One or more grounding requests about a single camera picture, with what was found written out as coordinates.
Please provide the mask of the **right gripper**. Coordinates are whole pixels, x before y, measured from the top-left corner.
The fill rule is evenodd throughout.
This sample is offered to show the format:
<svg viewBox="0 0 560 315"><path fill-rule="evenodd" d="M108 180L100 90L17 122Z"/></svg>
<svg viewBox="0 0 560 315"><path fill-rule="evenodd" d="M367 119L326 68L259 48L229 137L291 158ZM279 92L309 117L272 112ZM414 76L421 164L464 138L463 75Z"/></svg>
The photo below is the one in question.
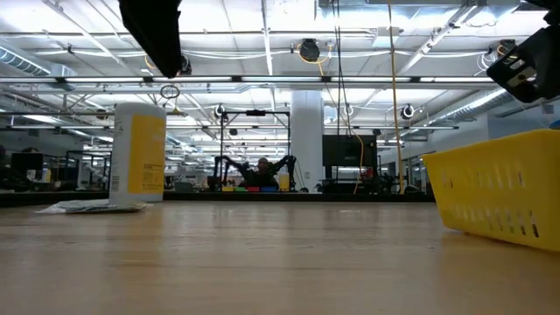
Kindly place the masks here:
<svg viewBox="0 0 560 315"><path fill-rule="evenodd" d="M537 31L494 62L486 75L520 102L559 96L559 25Z"/></svg>

